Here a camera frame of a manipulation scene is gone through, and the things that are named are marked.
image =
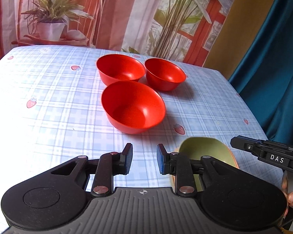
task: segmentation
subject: fingernail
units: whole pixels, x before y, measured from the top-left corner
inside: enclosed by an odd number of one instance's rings
[[[292,203],[293,202],[293,193],[291,193],[288,197],[288,201],[289,203]]]

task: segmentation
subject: blue checkered tablecloth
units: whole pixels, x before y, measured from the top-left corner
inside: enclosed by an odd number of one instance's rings
[[[2,58],[0,200],[11,186],[51,167],[78,155],[97,159],[103,153],[120,152],[128,142],[134,149],[130,173],[116,176],[115,186],[170,186],[168,175],[158,171],[158,143],[174,151],[191,136],[214,137],[229,147],[237,135],[266,139],[244,101],[218,71],[180,62],[175,63],[188,78],[176,90],[160,93],[167,109],[164,121],[139,135],[119,132],[101,106],[105,85],[96,69],[97,59],[110,53],[119,52],[27,46],[14,48]],[[127,55],[142,63],[148,58]],[[185,134],[177,133],[176,126],[182,126]],[[240,169],[280,186],[281,169],[230,149]],[[6,227],[0,210],[0,233]]]

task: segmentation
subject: plaid tablecloth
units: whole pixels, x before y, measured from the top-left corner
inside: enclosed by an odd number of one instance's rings
[[[116,176],[115,186],[170,186],[169,177],[158,171],[158,143],[174,151],[191,136],[214,137],[229,147],[237,135],[266,139],[218,71],[179,62],[188,78],[176,90],[160,93],[167,109],[164,121],[139,135],[119,132],[101,106],[105,85],[96,69],[97,59],[110,53],[119,52],[27,46],[14,48],[0,61],[0,200],[9,187],[73,157],[99,158],[122,151],[128,142],[134,150],[130,173]],[[141,62],[148,58],[127,55]],[[231,150],[240,169],[280,186],[282,170]],[[6,227],[0,209],[0,232]]]

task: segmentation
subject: metal pin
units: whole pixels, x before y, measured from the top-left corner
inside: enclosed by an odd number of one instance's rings
[[[183,186],[179,188],[179,191],[182,193],[193,193],[194,192],[194,187],[191,186]]]
[[[93,191],[98,194],[103,194],[108,192],[108,188],[105,186],[96,186]]]

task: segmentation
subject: white plant pot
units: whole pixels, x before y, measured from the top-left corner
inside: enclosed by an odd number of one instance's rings
[[[65,23],[37,23],[39,36],[42,40],[59,41]]]

